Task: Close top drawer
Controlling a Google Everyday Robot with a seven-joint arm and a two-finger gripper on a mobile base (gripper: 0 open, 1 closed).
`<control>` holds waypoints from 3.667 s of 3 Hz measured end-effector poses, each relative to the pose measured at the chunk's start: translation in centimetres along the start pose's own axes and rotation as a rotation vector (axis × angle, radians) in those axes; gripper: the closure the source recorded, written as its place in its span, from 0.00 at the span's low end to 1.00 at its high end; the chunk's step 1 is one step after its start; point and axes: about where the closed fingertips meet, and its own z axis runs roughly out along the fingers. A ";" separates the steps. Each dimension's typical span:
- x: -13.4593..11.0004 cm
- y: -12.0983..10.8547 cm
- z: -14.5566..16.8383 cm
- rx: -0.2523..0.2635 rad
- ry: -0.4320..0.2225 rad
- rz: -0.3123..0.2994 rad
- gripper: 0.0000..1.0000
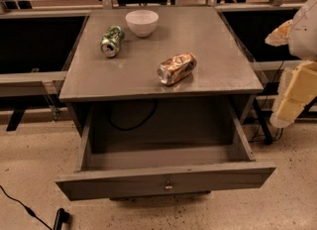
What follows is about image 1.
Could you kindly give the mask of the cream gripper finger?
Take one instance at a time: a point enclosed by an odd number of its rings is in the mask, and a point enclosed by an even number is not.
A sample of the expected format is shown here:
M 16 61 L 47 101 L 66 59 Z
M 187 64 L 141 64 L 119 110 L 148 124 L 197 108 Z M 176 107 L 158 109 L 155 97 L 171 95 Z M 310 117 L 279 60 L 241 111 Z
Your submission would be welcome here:
M 279 47 L 288 44 L 290 28 L 293 24 L 292 20 L 288 20 L 275 28 L 270 34 L 267 35 L 264 42 L 267 45 Z

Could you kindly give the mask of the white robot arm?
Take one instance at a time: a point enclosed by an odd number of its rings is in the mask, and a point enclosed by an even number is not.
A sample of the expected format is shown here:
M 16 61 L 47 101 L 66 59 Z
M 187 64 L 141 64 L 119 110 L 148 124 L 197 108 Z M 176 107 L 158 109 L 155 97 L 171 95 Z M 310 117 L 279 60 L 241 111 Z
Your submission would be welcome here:
M 284 69 L 269 118 L 273 127 L 285 128 L 317 96 L 317 0 L 307 0 L 264 42 L 274 47 L 288 45 L 289 52 L 301 59 L 297 67 Z

